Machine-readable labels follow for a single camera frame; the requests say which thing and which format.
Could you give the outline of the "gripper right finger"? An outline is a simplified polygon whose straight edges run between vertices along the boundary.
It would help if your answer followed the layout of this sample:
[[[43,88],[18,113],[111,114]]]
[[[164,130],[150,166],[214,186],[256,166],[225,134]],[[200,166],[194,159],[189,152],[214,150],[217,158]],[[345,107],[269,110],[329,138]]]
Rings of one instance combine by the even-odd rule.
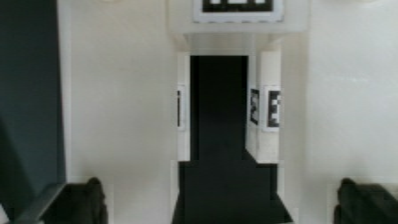
[[[333,224],[398,224],[398,199],[381,184],[342,180]]]

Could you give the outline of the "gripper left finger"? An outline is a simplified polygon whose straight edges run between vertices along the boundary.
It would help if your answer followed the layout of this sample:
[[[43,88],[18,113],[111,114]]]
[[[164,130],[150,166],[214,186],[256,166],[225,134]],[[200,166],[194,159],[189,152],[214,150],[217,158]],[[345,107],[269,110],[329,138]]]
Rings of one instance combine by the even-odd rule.
[[[100,179],[91,178],[86,183],[52,185],[15,224],[109,224]]]

